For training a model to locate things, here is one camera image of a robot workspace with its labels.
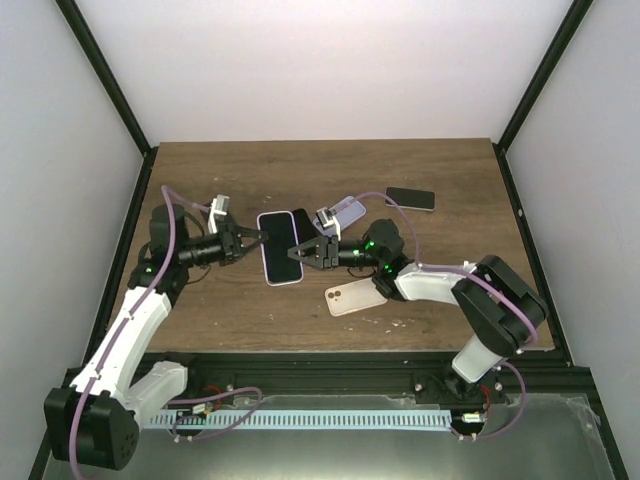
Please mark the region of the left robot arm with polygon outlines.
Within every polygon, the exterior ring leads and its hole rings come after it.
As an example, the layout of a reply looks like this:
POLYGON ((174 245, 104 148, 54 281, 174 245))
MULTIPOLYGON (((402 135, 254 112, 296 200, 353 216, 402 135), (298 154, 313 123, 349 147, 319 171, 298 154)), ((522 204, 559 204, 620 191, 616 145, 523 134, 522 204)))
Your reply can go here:
POLYGON ((156 363, 139 381, 137 367, 162 322, 175 307, 193 267, 234 264, 264 243, 266 232, 238 225, 218 196, 208 231, 191 236, 190 213, 160 205, 151 214, 147 254, 132 271, 122 306, 90 361, 66 387, 44 401, 52 454, 72 466, 121 470, 140 431, 175 397, 196 402, 203 377, 171 360, 156 363))

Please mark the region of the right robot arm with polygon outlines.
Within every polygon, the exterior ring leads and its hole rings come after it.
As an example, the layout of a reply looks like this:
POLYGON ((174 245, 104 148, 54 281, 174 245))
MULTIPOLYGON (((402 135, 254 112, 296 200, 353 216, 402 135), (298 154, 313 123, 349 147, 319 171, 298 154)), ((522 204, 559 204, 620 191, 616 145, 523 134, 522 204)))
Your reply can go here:
POLYGON ((404 246, 396 224, 381 219, 360 240, 320 235, 289 248, 287 255, 319 271, 371 267, 373 287, 388 300, 459 307, 473 336, 442 383, 451 400, 468 402, 491 369, 537 341, 537 328, 549 314, 547 302, 496 255, 460 266, 426 265, 409 258, 404 246))

